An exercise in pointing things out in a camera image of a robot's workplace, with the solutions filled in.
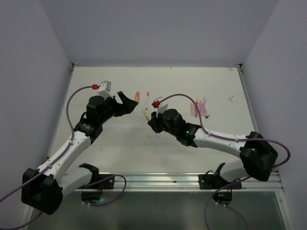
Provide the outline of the yellow capped pink highlighter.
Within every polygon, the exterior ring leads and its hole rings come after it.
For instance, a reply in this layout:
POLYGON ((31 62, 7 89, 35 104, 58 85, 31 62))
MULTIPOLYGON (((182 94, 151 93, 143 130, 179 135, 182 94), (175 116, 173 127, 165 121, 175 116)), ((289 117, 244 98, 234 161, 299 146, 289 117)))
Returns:
POLYGON ((190 103, 190 114, 192 117, 197 117, 197 110, 193 102, 190 103))

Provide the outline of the blue white marker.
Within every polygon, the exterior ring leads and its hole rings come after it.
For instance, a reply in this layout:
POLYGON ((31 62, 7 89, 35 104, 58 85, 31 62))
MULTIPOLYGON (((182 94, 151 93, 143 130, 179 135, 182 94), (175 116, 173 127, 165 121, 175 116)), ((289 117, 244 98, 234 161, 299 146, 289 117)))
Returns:
POLYGON ((204 110, 205 110, 205 118, 209 118, 208 103, 207 103, 206 98, 203 98, 203 104, 204 104, 204 110))

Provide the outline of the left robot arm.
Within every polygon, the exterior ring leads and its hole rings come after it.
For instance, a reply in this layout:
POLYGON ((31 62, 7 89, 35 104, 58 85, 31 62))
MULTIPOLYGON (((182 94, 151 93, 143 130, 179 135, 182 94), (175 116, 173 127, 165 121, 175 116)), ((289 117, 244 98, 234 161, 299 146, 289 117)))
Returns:
POLYGON ((92 96, 66 143, 37 169, 29 168, 24 172, 21 194, 24 204, 51 215, 74 190, 95 188, 100 184, 99 169, 95 166, 83 163, 72 173, 67 170, 95 142, 107 120, 130 114, 138 104, 123 92, 118 92, 118 96, 120 103, 114 96, 92 96))

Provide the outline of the orange capped white marker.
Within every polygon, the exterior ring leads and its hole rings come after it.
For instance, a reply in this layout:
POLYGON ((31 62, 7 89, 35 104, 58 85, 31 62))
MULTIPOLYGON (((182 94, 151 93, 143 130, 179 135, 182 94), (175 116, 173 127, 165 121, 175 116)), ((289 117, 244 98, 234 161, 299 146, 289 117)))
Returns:
POLYGON ((146 94, 146 103, 145 103, 145 110, 148 110, 149 98, 150 98, 150 92, 147 92, 147 94, 146 94))

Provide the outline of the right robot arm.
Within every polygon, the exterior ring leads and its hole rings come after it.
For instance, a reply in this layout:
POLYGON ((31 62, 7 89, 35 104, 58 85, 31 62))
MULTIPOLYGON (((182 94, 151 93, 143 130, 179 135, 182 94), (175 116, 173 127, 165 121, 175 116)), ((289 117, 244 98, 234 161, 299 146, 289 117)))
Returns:
POLYGON ((266 182, 278 156, 277 151, 257 132, 242 137, 218 138, 216 134, 204 132, 200 125, 187 123, 176 109, 153 112, 148 125, 155 133, 166 132, 174 136, 184 146, 218 150, 237 157, 234 162, 221 163, 213 174, 200 175, 200 181, 210 189, 225 188, 249 176, 266 182))

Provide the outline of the red slim pen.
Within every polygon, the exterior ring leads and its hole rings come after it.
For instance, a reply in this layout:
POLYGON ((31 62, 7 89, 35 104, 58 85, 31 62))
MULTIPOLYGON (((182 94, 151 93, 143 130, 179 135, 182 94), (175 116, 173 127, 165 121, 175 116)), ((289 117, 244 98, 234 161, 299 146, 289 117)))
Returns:
POLYGON ((198 117, 201 117, 200 101, 196 99, 196 108, 198 110, 198 117))

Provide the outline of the yellow white marker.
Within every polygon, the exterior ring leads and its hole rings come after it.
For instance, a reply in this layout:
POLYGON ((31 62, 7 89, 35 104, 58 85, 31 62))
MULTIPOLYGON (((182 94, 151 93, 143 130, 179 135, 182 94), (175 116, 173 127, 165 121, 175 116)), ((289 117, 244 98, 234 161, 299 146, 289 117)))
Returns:
POLYGON ((209 108, 209 103, 208 103, 208 101, 206 101, 206 106, 207 106, 207 114, 208 114, 208 117, 210 117, 211 114, 210 114, 210 108, 209 108))

